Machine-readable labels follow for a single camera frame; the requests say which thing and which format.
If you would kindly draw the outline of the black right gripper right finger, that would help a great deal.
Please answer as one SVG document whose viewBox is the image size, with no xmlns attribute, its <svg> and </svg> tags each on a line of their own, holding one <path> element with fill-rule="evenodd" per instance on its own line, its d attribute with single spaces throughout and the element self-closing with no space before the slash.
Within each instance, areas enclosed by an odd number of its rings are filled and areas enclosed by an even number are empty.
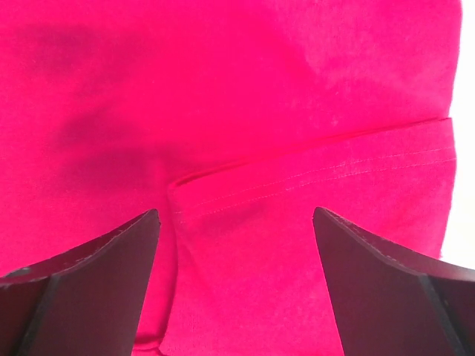
<svg viewBox="0 0 475 356">
<path fill-rule="evenodd" d="M 474 270 L 318 207 L 313 224 L 345 355 L 473 355 Z"/>
</svg>

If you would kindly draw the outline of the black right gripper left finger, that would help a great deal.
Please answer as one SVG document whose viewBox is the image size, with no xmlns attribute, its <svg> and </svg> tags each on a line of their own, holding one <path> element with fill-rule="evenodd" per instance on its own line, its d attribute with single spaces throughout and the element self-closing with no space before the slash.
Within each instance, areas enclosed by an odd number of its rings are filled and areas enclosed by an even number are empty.
<svg viewBox="0 0 475 356">
<path fill-rule="evenodd" d="M 156 210 L 1 278 L 1 354 L 132 353 L 160 233 Z"/>
</svg>

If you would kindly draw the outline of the magenta pink t shirt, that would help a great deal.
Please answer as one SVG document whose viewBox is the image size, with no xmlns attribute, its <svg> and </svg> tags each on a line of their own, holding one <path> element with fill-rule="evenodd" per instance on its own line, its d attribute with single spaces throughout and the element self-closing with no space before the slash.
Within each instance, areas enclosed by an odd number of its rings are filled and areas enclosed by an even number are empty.
<svg viewBox="0 0 475 356">
<path fill-rule="evenodd" d="M 312 216 L 438 257 L 459 1 L 3 1 L 1 271 L 149 209 L 135 355 L 341 355 Z"/>
</svg>

